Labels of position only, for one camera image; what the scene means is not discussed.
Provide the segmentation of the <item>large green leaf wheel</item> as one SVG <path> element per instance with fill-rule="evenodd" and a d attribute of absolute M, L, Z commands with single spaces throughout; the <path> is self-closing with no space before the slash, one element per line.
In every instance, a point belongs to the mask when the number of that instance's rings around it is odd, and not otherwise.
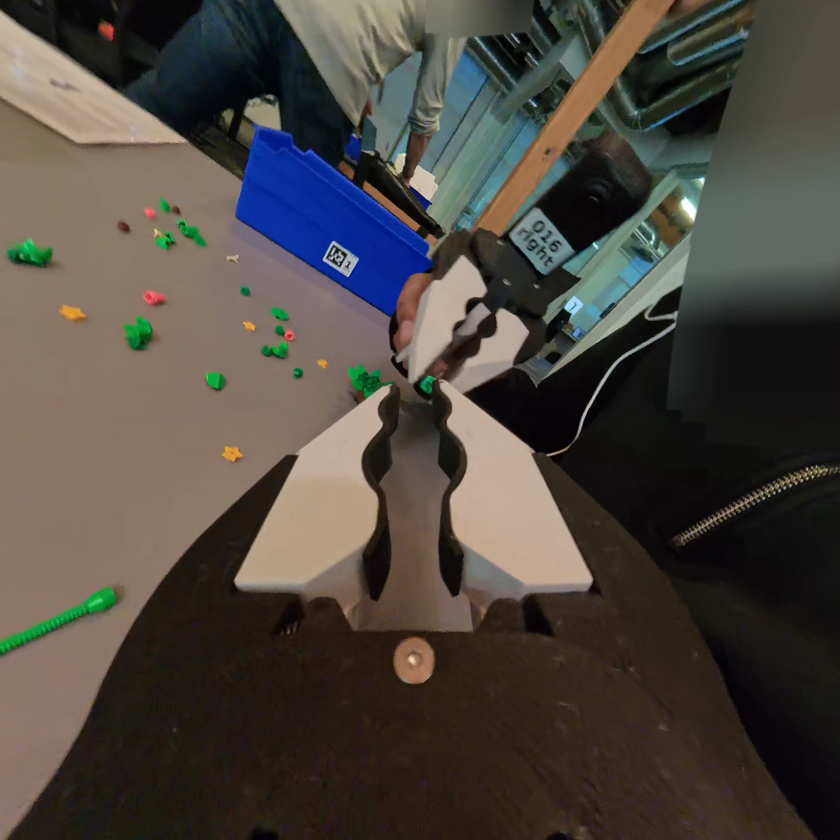
<path fill-rule="evenodd" d="M 370 396 L 395 384 L 394 381 L 386 381 L 382 378 L 380 370 L 368 371 L 362 364 L 351 366 L 348 369 L 353 399 L 362 403 Z"/>

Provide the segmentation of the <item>person's right hand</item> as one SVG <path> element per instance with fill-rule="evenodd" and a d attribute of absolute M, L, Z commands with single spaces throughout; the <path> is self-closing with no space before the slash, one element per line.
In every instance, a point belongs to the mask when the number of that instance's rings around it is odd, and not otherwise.
<path fill-rule="evenodd" d="M 390 343 L 394 354 L 403 352 L 411 342 L 420 300 L 433 280 L 434 276 L 431 272 L 414 274 L 406 280 L 389 327 Z"/>

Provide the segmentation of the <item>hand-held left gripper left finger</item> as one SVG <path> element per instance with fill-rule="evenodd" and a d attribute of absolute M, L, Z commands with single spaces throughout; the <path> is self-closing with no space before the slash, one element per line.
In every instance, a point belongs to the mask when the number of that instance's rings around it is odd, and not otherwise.
<path fill-rule="evenodd" d="M 384 476 L 400 392 L 387 385 L 284 461 L 287 477 L 234 578 L 237 591 L 335 601 L 355 632 L 392 567 Z"/>

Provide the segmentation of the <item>printed paper sheet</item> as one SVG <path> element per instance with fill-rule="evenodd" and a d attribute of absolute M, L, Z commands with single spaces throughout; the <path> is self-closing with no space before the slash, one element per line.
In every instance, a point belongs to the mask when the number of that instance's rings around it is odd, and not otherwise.
<path fill-rule="evenodd" d="M 1 13 L 1 99 L 77 145 L 186 143 L 5 13 Z"/>

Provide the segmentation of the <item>white box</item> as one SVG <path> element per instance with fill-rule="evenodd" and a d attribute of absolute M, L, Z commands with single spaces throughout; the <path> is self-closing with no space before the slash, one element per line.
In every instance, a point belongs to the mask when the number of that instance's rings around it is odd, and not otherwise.
<path fill-rule="evenodd" d="M 414 200 L 416 200 L 423 209 L 428 209 L 432 204 L 434 195 L 438 189 L 436 179 L 431 172 L 428 172 L 423 167 L 418 166 L 415 170 L 413 179 L 410 182 L 405 182 L 403 180 L 405 160 L 406 155 L 404 153 L 399 154 L 393 165 L 397 185 L 400 186 L 407 195 L 410 195 Z"/>

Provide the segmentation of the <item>blue storage bin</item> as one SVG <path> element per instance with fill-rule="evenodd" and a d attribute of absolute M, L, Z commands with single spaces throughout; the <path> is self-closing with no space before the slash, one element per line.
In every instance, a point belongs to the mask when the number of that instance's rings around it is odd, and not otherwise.
<path fill-rule="evenodd" d="M 286 132 L 257 129 L 241 186 L 239 221 L 386 315 L 431 270 L 425 239 Z"/>

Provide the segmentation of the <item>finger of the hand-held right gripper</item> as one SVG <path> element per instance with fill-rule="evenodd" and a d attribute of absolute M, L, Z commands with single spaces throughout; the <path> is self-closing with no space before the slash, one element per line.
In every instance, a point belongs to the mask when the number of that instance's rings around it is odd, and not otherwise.
<path fill-rule="evenodd" d="M 478 362 L 480 345 L 490 335 L 487 286 L 478 268 L 460 256 L 432 280 L 416 312 L 413 336 L 396 356 L 412 385 L 429 375 L 453 385 L 483 385 L 490 374 Z"/>
<path fill-rule="evenodd" d="M 461 393 L 488 383 L 513 367 L 528 337 L 529 328 L 508 309 L 474 306 L 455 322 L 442 353 L 444 380 Z"/>

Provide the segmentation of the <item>silver ventilation ducts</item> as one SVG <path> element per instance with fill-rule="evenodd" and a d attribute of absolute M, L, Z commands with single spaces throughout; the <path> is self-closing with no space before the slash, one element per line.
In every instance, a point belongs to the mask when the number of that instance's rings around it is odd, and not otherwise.
<path fill-rule="evenodd" d="M 529 29 L 471 38 L 467 52 L 500 90 L 499 119 L 525 111 L 541 124 L 570 91 L 628 2 L 534 2 Z M 615 130 L 656 130 L 728 93 L 757 2 L 709 2 L 659 24 L 595 108 Z"/>

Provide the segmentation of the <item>green toy stalk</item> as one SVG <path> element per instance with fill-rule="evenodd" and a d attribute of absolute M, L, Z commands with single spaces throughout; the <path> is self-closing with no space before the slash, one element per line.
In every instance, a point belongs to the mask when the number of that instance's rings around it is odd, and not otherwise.
<path fill-rule="evenodd" d="M 32 644 L 82 618 L 105 613 L 116 606 L 118 602 L 119 597 L 113 588 L 105 587 L 96 591 L 81 604 L 75 605 L 44 622 L 37 623 L 22 632 L 3 638 L 1 640 L 1 656 L 9 655 L 13 651 Z"/>

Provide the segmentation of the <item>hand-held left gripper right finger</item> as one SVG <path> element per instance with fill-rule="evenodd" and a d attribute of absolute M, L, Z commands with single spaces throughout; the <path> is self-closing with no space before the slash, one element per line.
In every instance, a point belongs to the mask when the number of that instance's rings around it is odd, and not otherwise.
<path fill-rule="evenodd" d="M 497 601 L 589 592 L 594 577 L 545 476 L 553 462 L 445 381 L 433 385 L 437 462 L 448 478 L 439 569 L 474 628 Z"/>

